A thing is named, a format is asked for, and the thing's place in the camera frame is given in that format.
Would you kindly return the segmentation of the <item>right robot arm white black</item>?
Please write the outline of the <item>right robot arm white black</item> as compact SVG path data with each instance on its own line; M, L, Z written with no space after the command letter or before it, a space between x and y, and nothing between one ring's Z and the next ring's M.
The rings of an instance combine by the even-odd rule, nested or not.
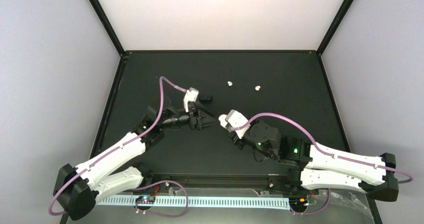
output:
M250 146L266 160L288 165L284 184L290 193L342 189L364 193L383 202L398 199L398 180L392 171L396 158L391 153L364 156L340 151L282 135L263 121L228 134L239 149Z

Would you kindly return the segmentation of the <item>black earbud charging case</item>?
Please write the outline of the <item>black earbud charging case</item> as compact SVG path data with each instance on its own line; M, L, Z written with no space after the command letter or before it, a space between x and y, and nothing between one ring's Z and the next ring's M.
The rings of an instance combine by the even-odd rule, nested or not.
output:
M199 100L203 103L210 103L213 100L213 96L212 95L201 95L199 97Z

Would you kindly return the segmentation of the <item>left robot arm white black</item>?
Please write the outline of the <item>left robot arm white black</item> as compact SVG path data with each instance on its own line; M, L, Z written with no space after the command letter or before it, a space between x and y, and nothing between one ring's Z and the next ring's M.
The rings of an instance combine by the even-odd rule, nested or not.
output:
M165 129L188 126L199 131L217 124L219 120L199 101L185 101L182 109L171 106L168 99L161 110L150 106L141 122L116 144L75 167L69 163L62 166L53 198L64 214L74 221L79 220L104 199L143 184L151 174L149 171L134 166L120 172L116 170L158 144L165 137Z

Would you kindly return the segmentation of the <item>white earbud charging case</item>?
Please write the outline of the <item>white earbud charging case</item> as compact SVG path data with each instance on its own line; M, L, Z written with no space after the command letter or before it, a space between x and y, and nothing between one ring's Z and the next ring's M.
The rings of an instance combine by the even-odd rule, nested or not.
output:
M226 117L227 117L227 115L226 115L226 114L221 114L221 115L218 117L219 124L220 124L220 126L221 126L221 127L223 127L223 128L226 128L226 127L227 127L227 125L228 125L228 122L226 121Z

